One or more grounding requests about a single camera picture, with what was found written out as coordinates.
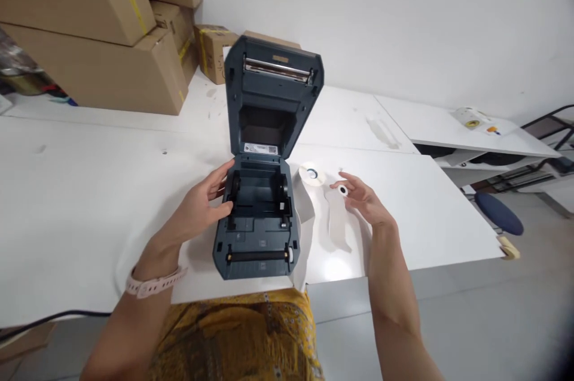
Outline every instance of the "watch strap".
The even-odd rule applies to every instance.
[[[133,278],[135,267],[130,272],[126,281],[126,293],[133,294],[137,298],[146,298],[154,294],[161,293],[162,291],[174,286],[180,281],[187,273],[187,267],[178,268],[171,275],[164,276],[163,278],[154,278],[148,281],[137,281]]]

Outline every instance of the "blue stool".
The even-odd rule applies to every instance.
[[[524,226],[518,217],[507,205],[489,193],[477,193],[474,201],[478,208],[486,217],[492,221],[500,231],[521,236],[524,233]]]

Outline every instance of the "open printer lid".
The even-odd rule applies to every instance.
[[[287,159],[323,88],[321,56],[241,36],[225,59],[231,152]]]

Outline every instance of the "label printer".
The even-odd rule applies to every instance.
[[[323,88],[321,56],[241,36],[225,60],[231,152],[213,260],[223,279],[290,275],[300,253],[285,161]]]

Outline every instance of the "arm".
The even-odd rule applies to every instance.
[[[369,297],[375,342],[385,381],[442,380],[426,352],[420,333],[419,305],[414,293],[395,219],[375,192],[356,176],[340,172],[346,181],[348,208],[357,209],[373,227],[368,266]]]
[[[147,281],[173,273],[178,267],[181,245],[229,215],[232,202],[211,208],[209,201],[222,196],[223,179],[232,165],[233,160],[223,164],[190,189],[172,217],[149,240],[133,272],[134,279]],[[84,367],[81,380],[144,379],[171,299],[171,287],[144,299],[124,293]]]

